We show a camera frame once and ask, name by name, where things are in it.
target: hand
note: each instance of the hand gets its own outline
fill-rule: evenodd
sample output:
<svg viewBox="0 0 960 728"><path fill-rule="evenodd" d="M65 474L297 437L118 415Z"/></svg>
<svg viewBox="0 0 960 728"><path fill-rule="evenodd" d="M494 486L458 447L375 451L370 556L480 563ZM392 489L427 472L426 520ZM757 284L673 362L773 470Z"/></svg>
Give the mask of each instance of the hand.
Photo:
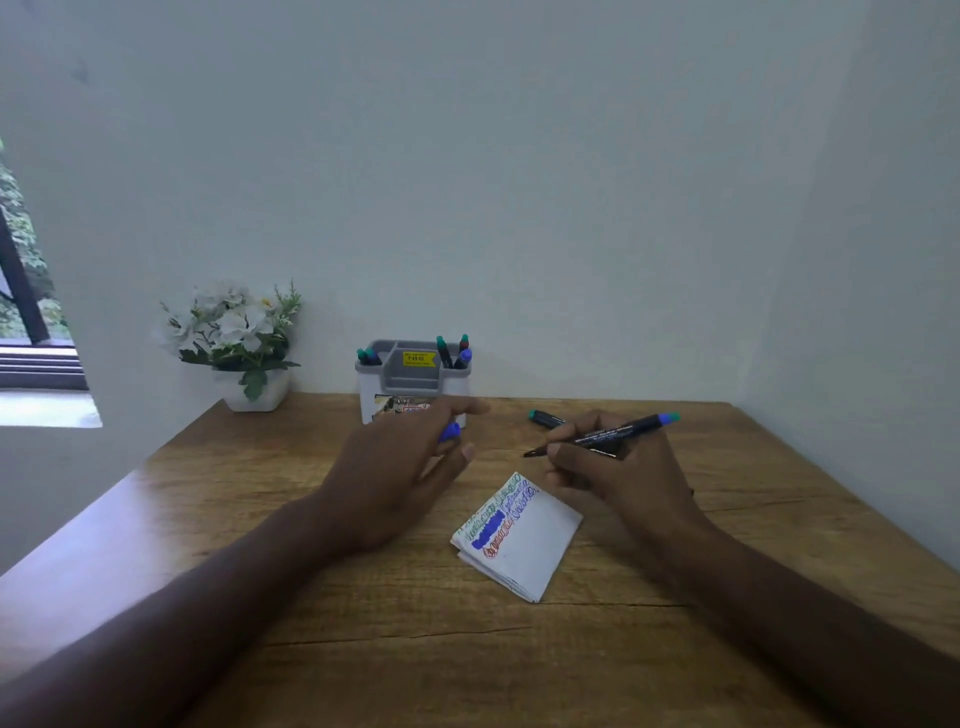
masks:
<svg viewBox="0 0 960 728"><path fill-rule="evenodd" d="M550 465L546 482L592 489L648 546L668 546L684 533L712 527L697 507L662 429L623 441L619 459L591 452L563 440L629 420L610 412L588 412L547 434Z"/></svg>
<svg viewBox="0 0 960 728"><path fill-rule="evenodd" d="M456 415L488 409L469 397L442 397L421 412L355 429L323 485L306 499L334 548L376 548L419 521L473 458L473 445L459 438L437 445L444 427ZM443 457L425 473L435 455Z"/></svg>

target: yellow label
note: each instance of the yellow label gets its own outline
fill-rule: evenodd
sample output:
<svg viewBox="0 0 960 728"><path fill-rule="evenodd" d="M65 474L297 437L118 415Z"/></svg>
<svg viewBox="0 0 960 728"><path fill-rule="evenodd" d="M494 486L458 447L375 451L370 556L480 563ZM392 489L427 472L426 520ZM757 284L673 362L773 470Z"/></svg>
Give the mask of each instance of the yellow label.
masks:
<svg viewBox="0 0 960 728"><path fill-rule="evenodd" d="M434 367L433 357L436 352L404 352L403 366L405 367Z"/></svg>

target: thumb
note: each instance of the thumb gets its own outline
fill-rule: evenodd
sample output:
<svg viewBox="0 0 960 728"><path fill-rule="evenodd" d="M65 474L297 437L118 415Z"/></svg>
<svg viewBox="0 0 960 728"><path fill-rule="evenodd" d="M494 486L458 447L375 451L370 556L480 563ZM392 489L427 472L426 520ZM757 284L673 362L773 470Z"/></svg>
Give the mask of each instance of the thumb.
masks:
<svg viewBox="0 0 960 728"><path fill-rule="evenodd" d="M582 475L594 486L602 484L617 465L609 457L569 443L551 443L547 446L546 456L558 468Z"/></svg>
<svg viewBox="0 0 960 728"><path fill-rule="evenodd" d="M444 455L407 496L406 507L411 509L410 515L418 518L430 510L440 494L467 469L474 454L473 444L466 443Z"/></svg>

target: forearm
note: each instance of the forearm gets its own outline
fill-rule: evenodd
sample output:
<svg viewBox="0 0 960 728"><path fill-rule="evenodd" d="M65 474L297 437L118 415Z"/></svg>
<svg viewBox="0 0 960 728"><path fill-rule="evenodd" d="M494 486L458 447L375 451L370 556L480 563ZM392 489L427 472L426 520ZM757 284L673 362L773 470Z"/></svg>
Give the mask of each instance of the forearm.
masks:
<svg viewBox="0 0 960 728"><path fill-rule="evenodd" d="M168 723L331 558L301 503L4 686L0 724Z"/></svg>
<svg viewBox="0 0 960 728"><path fill-rule="evenodd" d="M857 722L960 716L960 663L727 534L697 529L662 557L695 600Z"/></svg>

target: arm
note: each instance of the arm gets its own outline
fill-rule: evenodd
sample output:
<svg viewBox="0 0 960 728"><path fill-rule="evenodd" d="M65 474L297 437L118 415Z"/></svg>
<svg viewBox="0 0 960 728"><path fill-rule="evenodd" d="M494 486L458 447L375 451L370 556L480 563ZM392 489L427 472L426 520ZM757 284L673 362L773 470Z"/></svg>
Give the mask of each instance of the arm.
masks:
<svg viewBox="0 0 960 728"><path fill-rule="evenodd" d="M448 398L359 428L318 490L3 686L0 725L169 724L318 569L385 544L429 509L473 455L455 441L437 450L440 433L483 409Z"/></svg>
<svg viewBox="0 0 960 728"><path fill-rule="evenodd" d="M856 722L956 724L960 662L714 526L662 431L625 446L621 460L559 444L619 424L590 413L551 432L548 481L591 486L678 586Z"/></svg>

